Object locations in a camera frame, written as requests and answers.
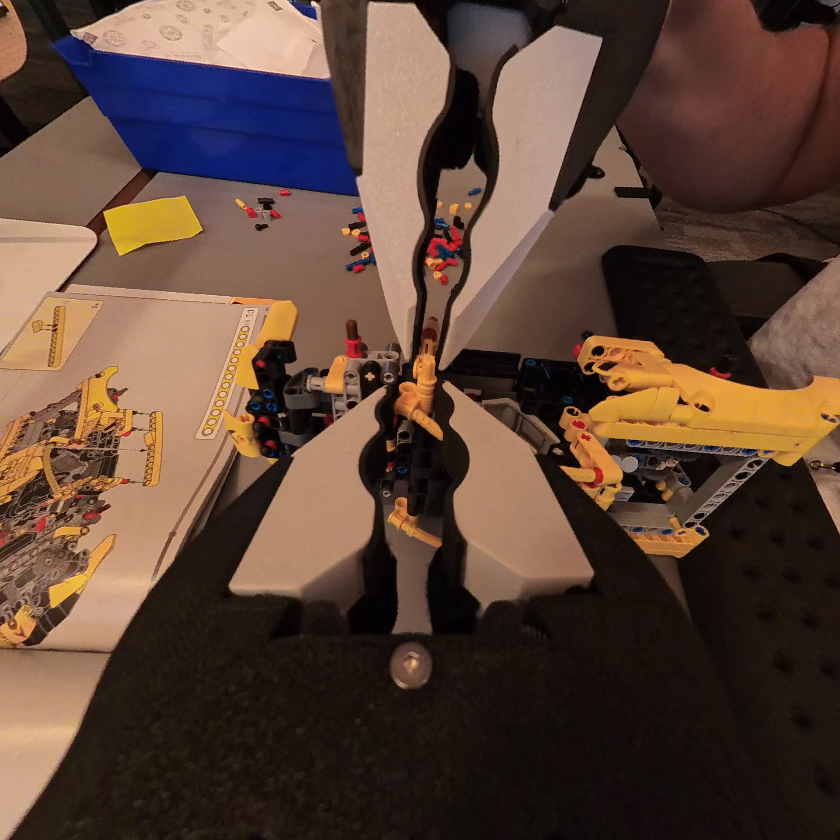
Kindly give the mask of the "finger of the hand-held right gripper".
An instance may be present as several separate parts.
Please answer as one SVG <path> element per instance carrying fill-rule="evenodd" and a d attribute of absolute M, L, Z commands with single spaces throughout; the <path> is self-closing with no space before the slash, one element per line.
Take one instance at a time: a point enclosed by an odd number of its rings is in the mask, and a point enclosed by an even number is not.
<path fill-rule="evenodd" d="M 467 230 L 469 263 L 448 306 L 438 369 L 467 346 L 553 218 L 554 187 L 601 49 L 598 35 L 553 26 L 500 67 L 490 101 L 496 168 Z"/>
<path fill-rule="evenodd" d="M 413 351 L 429 200 L 422 158 L 448 100 L 451 60 L 413 3 L 367 7 L 362 171 L 357 178 L 397 342 Z"/>

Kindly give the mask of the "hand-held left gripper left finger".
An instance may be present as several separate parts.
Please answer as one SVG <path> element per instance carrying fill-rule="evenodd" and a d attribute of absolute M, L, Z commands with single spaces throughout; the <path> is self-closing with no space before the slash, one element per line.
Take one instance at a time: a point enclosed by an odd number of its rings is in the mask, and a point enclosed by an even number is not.
<path fill-rule="evenodd" d="M 379 388 L 290 459 L 232 593 L 330 602 L 352 627 L 394 626 L 396 559 L 378 492 L 394 393 Z"/>

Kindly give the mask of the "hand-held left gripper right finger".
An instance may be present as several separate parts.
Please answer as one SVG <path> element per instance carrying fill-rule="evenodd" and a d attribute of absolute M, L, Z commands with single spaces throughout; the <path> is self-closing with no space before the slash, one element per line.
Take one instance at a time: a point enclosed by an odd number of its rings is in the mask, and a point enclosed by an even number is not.
<path fill-rule="evenodd" d="M 446 470 L 454 481 L 455 536 L 465 542 L 455 577 L 479 610 L 591 583 L 593 568 L 529 443 L 447 382 L 436 405 L 452 408 L 437 421 L 442 446 L 466 451 L 463 477 L 457 460 Z"/>

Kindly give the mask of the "yellow black brick car model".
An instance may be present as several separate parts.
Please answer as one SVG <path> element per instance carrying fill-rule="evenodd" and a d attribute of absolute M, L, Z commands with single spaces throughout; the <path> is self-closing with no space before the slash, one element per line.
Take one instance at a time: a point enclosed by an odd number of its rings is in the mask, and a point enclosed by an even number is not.
<path fill-rule="evenodd" d="M 412 367 L 400 348 L 369 350 L 354 320 L 345 352 L 328 369 L 289 374 L 297 359 L 297 310 L 269 308 L 255 343 L 242 349 L 237 384 L 248 400 L 239 415 L 222 412 L 237 451 L 249 458 L 292 455 L 382 385 L 399 385 L 388 459 L 377 479 L 394 502 L 388 522 L 435 549 L 421 515 L 440 518 L 447 478 L 433 430 L 434 353 L 440 328 L 426 318 Z M 517 355 L 498 371 L 514 374 L 513 391 L 494 395 L 492 366 L 480 360 L 452 375 L 471 400 L 549 456 L 588 498 L 621 523 L 650 555 L 684 557 L 707 539 L 703 522 L 770 461 L 792 466 L 838 427 L 838 380 L 818 376 L 801 389 L 770 390 L 731 381 L 734 359 L 708 371 L 666 358 L 644 340 L 582 334 L 574 362 Z"/>

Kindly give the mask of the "person's right forearm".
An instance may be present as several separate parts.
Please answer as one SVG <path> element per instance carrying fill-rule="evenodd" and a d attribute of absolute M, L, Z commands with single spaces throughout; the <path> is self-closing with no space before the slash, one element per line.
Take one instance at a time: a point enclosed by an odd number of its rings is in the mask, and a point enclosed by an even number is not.
<path fill-rule="evenodd" d="M 666 196 L 708 212 L 838 183 L 838 25 L 765 29 L 747 1 L 671 2 L 616 126 Z"/>

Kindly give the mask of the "grey desk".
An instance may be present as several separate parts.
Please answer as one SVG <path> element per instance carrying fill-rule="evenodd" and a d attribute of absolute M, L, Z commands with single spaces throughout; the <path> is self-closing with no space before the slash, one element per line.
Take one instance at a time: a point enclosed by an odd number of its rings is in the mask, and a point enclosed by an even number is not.
<path fill-rule="evenodd" d="M 582 329 L 614 329 L 601 257 L 615 245 L 666 246 L 647 199 L 621 198 L 640 186 L 629 153 L 611 133 L 595 156 L 605 176 L 588 181 L 555 214 L 510 285 L 474 335 L 480 350 L 570 357 Z M 295 343 L 304 362 L 330 361 L 340 328 L 355 318 L 377 345 L 394 331 L 377 271 L 352 278 L 341 219 L 348 196 L 292 191 L 282 219 L 259 233 L 235 197 L 263 195 L 261 185 L 159 173 L 145 181 L 111 123 L 85 99 L 2 157 L 2 217 L 32 223 L 92 224 L 111 200 L 144 202 L 184 195 L 203 226 L 194 238 L 148 245 L 120 257 L 99 235 L 71 280 L 94 294 L 126 297 L 123 308 L 149 306 L 139 294 L 180 293 L 293 300 L 300 312 Z M 193 502 L 160 560 L 131 536 L 117 535 L 70 618 L 47 647 L 2 653 L 2 838 L 14 833 L 44 790 L 81 723 L 107 657 L 162 572 L 192 531 L 217 515 L 266 470 L 264 460 L 229 457 L 224 482 Z"/>

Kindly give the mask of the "pile of small brick pins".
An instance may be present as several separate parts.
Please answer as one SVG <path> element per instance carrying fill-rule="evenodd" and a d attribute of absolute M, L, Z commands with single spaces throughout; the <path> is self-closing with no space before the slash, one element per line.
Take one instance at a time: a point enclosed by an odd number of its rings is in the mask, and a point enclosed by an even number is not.
<path fill-rule="evenodd" d="M 437 200 L 438 215 L 434 219 L 434 230 L 423 263 L 426 272 L 430 272 L 442 287 L 449 284 L 450 273 L 463 266 L 464 234 L 476 209 L 477 199 L 483 197 L 483 189 L 475 187 L 468 190 L 466 195 L 467 201 L 451 203 L 446 213 L 444 202 Z M 353 220 L 341 228 L 342 236 L 352 238 L 355 242 L 350 248 L 350 261 L 345 270 L 360 274 L 367 267 L 376 266 L 377 257 L 362 206 L 353 208 L 352 214 Z"/>

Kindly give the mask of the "small cluster of brick pins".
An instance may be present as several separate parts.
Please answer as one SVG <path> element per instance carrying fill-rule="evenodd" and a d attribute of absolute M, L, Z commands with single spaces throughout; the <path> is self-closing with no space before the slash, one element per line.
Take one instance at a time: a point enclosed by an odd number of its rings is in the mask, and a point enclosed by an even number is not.
<path fill-rule="evenodd" d="M 263 193 L 248 200 L 236 196 L 234 203 L 240 213 L 247 217 L 253 229 L 264 233 L 283 218 L 282 202 L 291 196 L 291 189 L 282 186 L 273 193 Z"/>

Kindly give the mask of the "blue storage bin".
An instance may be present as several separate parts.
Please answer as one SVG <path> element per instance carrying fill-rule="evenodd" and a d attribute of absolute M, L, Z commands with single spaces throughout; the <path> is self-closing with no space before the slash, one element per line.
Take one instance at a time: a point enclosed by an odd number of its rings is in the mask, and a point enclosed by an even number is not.
<path fill-rule="evenodd" d="M 329 78 L 54 49 L 144 168 L 357 193 Z"/>

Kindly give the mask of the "black sleeve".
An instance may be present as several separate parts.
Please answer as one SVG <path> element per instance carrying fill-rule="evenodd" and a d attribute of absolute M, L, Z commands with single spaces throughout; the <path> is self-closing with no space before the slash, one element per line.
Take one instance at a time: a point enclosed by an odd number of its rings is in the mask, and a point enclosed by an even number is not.
<path fill-rule="evenodd" d="M 776 33 L 816 25 L 830 28 L 839 19 L 838 1 L 751 1 L 762 27 Z"/>

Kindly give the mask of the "open instruction booklet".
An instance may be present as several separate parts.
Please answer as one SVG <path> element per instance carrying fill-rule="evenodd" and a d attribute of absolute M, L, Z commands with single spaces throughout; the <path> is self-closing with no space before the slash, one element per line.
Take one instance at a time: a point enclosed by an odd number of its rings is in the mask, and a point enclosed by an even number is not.
<path fill-rule="evenodd" d="M 109 652 L 225 480 L 270 312 L 93 288 L 2 351 L 1 645 Z"/>

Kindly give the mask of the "yellow paper sheet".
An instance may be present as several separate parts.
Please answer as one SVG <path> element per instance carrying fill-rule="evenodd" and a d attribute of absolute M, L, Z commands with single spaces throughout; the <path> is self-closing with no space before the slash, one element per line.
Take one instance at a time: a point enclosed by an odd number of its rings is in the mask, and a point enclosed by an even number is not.
<path fill-rule="evenodd" d="M 146 245 L 192 238 L 203 231 L 185 196 L 116 206 L 105 210 L 103 217 L 119 256 Z"/>

